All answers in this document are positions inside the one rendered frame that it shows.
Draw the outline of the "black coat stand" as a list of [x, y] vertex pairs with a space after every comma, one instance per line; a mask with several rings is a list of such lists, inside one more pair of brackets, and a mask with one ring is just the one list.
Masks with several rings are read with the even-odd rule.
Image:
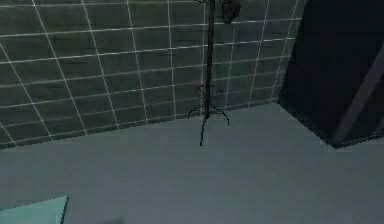
[[214, 87], [211, 81], [212, 81], [212, 67], [213, 67], [213, 53], [214, 53], [214, 23], [215, 23], [216, 0], [203, 0], [203, 3], [207, 3], [209, 5], [208, 36], [207, 36], [208, 46], [207, 46], [207, 53], [206, 53], [206, 57], [207, 57], [206, 77], [205, 77], [205, 83], [196, 87], [196, 90], [200, 91], [202, 94], [202, 97], [201, 97], [202, 103], [199, 106], [191, 109], [188, 113], [188, 117], [190, 117], [191, 114], [197, 111], [198, 109], [203, 110], [203, 119], [202, 119], [202, 125], [200, 130], [200, 142], [199, 142], [200, 146], [203, 146], [205, 127], [206, 127], [207, 121], [212, 115], [211, 109], [214, 109], [216, 112], [223, 115], [226, 118], [227, 125], [230, 125], [230, 119], [227, 116], [227, 114], [221, 109], [217, 108], [212, 103], [212, 100], [218, 96], [218, 92], [214, 94], [211, 93], [211, 89]]

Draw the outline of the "dark garment on stand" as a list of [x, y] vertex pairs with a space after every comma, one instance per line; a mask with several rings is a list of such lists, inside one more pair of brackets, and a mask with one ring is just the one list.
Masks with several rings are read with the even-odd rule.
[[222, 19], [225, 24], [231, 24], [239, 16], [241, 4], [239, 0], [223, 0]]

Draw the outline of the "dark room door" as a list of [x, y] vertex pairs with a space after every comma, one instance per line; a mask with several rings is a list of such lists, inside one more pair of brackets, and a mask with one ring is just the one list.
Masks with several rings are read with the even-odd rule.
[[278, 103], [334, 148], [384, 137], [384, 0], [305, 0]]

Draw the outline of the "pale teal flat slab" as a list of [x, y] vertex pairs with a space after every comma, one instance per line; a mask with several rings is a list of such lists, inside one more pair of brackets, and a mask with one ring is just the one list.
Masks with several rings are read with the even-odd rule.
[[68, 197], [0, 210], [0, 224], [63, 224]]

